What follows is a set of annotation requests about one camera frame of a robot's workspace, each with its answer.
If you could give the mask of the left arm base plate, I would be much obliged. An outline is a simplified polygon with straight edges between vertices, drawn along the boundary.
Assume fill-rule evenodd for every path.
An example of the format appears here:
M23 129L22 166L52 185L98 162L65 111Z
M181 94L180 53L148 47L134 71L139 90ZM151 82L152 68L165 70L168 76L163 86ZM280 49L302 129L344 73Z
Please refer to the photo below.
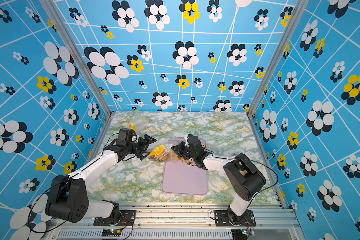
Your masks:
M137 211L135 210L121 210L115 217L109 218L95 218L94 226L106 226L106 227L126 227L133 226L136 219Z

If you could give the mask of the ziploc cookie bag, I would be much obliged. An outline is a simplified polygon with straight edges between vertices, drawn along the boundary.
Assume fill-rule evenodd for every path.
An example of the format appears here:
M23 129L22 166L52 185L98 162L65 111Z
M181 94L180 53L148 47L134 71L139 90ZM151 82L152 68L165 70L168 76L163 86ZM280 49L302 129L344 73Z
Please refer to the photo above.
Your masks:
M178 161L179 157L172 150L177 143L169 142L164 145L154 147L148 155L148 159L155 162Z

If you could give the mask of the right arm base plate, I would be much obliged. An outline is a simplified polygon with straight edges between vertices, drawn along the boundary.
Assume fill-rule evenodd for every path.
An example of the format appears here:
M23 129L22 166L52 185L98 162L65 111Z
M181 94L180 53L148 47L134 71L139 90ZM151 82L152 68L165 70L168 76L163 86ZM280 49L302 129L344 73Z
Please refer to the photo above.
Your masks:
M253 211L247 210L243 215L236 216L231 211L213 211L217 227L255 227L257 225Z

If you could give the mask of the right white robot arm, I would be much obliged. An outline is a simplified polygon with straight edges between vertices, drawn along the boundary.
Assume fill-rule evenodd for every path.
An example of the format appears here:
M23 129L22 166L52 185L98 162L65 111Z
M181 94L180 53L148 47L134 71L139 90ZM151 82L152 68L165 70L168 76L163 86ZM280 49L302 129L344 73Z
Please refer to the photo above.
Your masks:
M220 157L200 144L187 146L181 142L171 147L171 150L187 164L226 174L235 191L234 199L228 207L228 219L233 226L242 224L254 197L266 184L266 178L256 165L245 154Z

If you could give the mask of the ziploc bag of cookies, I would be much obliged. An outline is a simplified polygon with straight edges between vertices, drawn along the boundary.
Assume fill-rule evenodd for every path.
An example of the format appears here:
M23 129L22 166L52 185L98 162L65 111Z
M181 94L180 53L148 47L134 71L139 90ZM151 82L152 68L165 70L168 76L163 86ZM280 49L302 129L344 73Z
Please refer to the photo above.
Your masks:
M149 119L145 115L137 114L130 119L128 123L128 128L132 129L137 134L140 134L145 131L148 123Z

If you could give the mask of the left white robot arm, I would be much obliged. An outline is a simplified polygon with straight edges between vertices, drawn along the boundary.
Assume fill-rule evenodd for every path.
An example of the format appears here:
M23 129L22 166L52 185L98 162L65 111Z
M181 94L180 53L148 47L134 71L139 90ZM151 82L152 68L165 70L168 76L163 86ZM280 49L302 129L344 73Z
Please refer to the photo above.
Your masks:
M121 129L117 138L105 146L100 156L70 174L58 175L51 183L45 212L48 216L77 223L82 219L98 219L115 225L122 215L120 205L112 201L92 201L87 190L105 171L132 155L144 160L148 148L157 140L144 135L138 137L132 129Z

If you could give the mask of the poured cookies pile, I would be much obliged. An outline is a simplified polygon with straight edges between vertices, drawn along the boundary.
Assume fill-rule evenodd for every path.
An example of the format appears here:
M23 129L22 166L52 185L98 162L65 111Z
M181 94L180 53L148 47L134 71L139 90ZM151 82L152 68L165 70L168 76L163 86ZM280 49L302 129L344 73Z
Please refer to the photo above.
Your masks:
M206 166L204 164L204 159L205 157L207 157L209 154L205 151L205 144L203 145L203 149L200 151L191 151L190 148L188 150L188 156L187 156L187 163L191 166L196 166L199 169L203 169L206 170Z

